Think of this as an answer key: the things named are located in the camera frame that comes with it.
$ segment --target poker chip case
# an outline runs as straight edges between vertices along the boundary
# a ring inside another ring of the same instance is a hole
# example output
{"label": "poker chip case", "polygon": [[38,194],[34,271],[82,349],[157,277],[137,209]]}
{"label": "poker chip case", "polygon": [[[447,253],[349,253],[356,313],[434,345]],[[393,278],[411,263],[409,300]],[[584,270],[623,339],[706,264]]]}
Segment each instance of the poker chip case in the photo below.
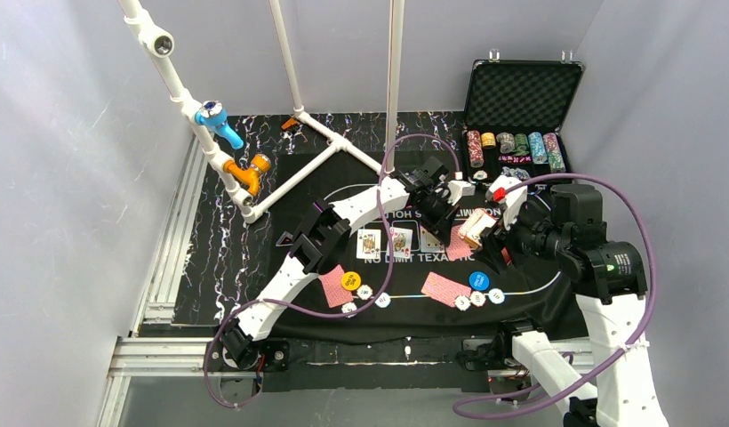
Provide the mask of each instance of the poker chip case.
{"label": "poker chip case", "polygon": [[471,131],[493,133],[496,139],[499,133],[555,133],[565,170],[571,172],[560,130],[583,72],[579,62],[476,60],[464,108],[467,132],[460,142],[464,173],[473,179],[475,173],[485,171],[487,178],[481,181],[492,181],[504,166],[524,169],[530,176],[551,172],[550,163],[513,163],[519,157],[507,162],[499,141],[482,147],[484,162],[475,167],[477,144],[468,137]]}

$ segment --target gray wall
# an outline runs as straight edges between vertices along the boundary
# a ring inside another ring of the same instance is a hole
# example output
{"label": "gray wall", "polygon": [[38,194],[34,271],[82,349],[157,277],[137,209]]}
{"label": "gray wall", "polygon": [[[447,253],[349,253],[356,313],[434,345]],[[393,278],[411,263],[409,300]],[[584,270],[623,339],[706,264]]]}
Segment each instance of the gray wall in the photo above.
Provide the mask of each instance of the gray wall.
{"label": "gray wall", "polygon": [[[172,56],[198,99],[231,114],[288,114],[292,98],[268,2],[143,2],[176,39]],[[471,64],[555,60],[576,49],[602,0],[409,0],[399,109],[459,110]],[[302,102],[311,112],[384,111],[389,0],[282,0]]]}
{"label": "gray wall", "polygon": [[115,1],[0,2],[0,426],[94,424],[187,142]]}
{"label": "gray wall", "polygon": [[[573,165],[633,197],[658,253],[661,405],[672,427],[729,426],[729,0],[606,0],[575,59]],[[638,241],[607,202],[611,237]]]}

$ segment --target blue valve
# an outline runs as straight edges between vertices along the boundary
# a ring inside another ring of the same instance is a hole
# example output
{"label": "blue valve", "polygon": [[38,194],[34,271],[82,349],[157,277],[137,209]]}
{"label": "blue valve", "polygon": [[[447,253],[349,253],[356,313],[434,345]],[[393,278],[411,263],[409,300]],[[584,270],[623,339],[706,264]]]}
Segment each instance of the blue valve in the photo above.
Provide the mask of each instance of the blue valve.
{"label": "blue valve", "polygon": [[226,138],[233,149],[244,146],[242,138],[228,125],[228,113],[218,101],[205,101],[195,114],[195,122]]}

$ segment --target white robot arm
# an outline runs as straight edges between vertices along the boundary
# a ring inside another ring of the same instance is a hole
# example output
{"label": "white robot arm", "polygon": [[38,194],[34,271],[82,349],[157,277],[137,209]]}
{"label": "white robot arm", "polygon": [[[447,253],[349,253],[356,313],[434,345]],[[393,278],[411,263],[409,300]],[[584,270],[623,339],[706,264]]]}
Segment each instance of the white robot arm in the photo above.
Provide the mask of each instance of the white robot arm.
{"label": "white robot arm", "polygon": [[[421,211],[421,225],[448,246],[457,203],[461,197],[474,194],[475,188],[465,181],[446,181],[447,175],[447,168],[432,157],[411,172],[384,178],[380,185],[384,211],[414,205]],[[526,194],[526,189],[518,192]],[[331,204],[316,201],[294,233],[294,243],[280,270],[258,295],[260,302],[238,314],[241,341],[266,339],[285,306],[263,301],[293,301],[308,283],[332,270],[349,237],[378,216],[375,186]]]}
{"label": "white robot arm", "polygon": [[[341,241],[347,242],[347,238],[350,235],[356,233],[365,224],[377,218],[376,193],[376,188],[373,186],[356,196],[341,200],[340,202],[333,202],[330,206],[326,207],[332,211],[331,214],[335,214],[335,217],[339,218],[335,223],[347,222],[350,224],[348,230],[346,228],[340,228],[342,232],[348,233]],[[381,201],[386,212],[395,212],[404,209],[408,200],[409,193],[406,192],[404,185],[398,180],[389,177],[383,180],[381,185]],[[320,210],[322,214],[325,210],[322,210],[324,208],[320,205],[319,202],[316,202],[315,209]],[[300,242],[300,237],[301,235],[296,237],[297,242]],[[319,275],[314,271],[308,270],[308,272],[305,272],[305,264],[300,260],[300,258],[303,259],[305,257],[304,252],[300,250],[295,251],[295,249],[300,248],[302,248],[301,244],[292,247],[292,251],[286,255],[278,273],[270,280],[262,292],[260,292],[260,295],[257,297],[258,300],[273,299],[291,302],[309,282],[318,278]],[[286,307],[283,305],[260,302],[239,313],[239,327],[242,328],[244,334],[251,336],[253,341],[264,340],[268,338],[270,330],[285,309]]]}
{"label": "white robot arm", "polygon": [[[502,190],[491,193],[489,198],[506,197]],[[505,210],[503,221],[480,233],[476,258],[500,274],[510,262],[523,263],[527,257],[555,260],[572,282],[596,366],[626,351],[597,376],[597,387],[586,383],[557,402],[564,427],[667,427],[644,334],[624,344],[645,314],[642,258],[631,244],[606,240],[603,199],[595,188],[559,184],[551,195],[552,208],[530,199]],[[550,396],[581,379],[530,318],[504,322],[493,344],[498,360],[513,358],[524,365]]]}

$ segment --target poker table mat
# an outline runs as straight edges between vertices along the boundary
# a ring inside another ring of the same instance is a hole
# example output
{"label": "poker table mat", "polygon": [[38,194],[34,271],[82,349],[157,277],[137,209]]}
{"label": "poker table mat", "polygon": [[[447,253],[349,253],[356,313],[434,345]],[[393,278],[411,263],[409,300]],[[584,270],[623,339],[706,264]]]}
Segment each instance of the poker table mat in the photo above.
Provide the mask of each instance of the poker table mat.
{"label": "poker table mat", "polygon": [[[369,153],[377,160],[381,153]],[[453,163],[451,156],[444,151],[397,151],[396,165],[408,169],[421,165],[430,156],[441,159],[446,165]],[[284,182],[314,158],[310,154],[279,156],[277,163],[278,181]],[[356,184],[374,184],[376,174],[364,164],[345,153],[338,153],[316,169],[307,179],[298,184],[291,192],[281,198],[270,209],[268,278],[278,270],[288,253],[289,246],[282,246],[282,237],[296,230],[301,216],[307,212],[312,202],[334,193],[328,201],[351,197],[366,189]],[[477,207],[485,206],[482,195],[465,197],[460,202],[461,209],[457,222],[461,223]],[[553,339],[561,339],[586,334],[573,297],[569,282],[560,278],[555,284],[535,294],[509,295],[502,304],[486,302],[483,306],[471,306],[460,311],[427,297],[406,297],[402,295],[421,295],[422,286],[432,271],[445,278],[468,284],[469,275],[482,271],[488,275],[491,288],[503,292],[523,292],[539,288],[550,281],[557,273],[553,262],[529,261],[521,270],[511,268],[500,277],[481,262],[469,258],[448,261],[445,254],[425,253],[419,242],[417,213],[404,210],[389,215],[393,227],[413,230],[412,255],[410,260],[396,259],[387,293],[392,298],[386,308],[373,305],[369,310],[353,318],[321,319],[313,318],[293,310],[286,310],[273,328],[275,337],[305,338],[345,343],[382,342],[412,337],[436,337],[452,335],[492,334],[498,322],[532,316],[539,321]],[[365,226],[366,229],[383,230],[380,220]],[[386,239],[381,232],[381,249],[385,250]],[[386,257],[379,262],[361,260],[356,257],[356,238],[349,241],[347,250],[340,259],[345,271],[355,271],[362,283],[373,288],[374,292],[382,286],[388,263]],[[247,289],[245,299],[255,298],[262,286]],[[354,300],[357,307],[364,302]],[[340,307],[329,308],[319,279],[310,282],[294,300],[295,304],[322,312],[340,312]]]}

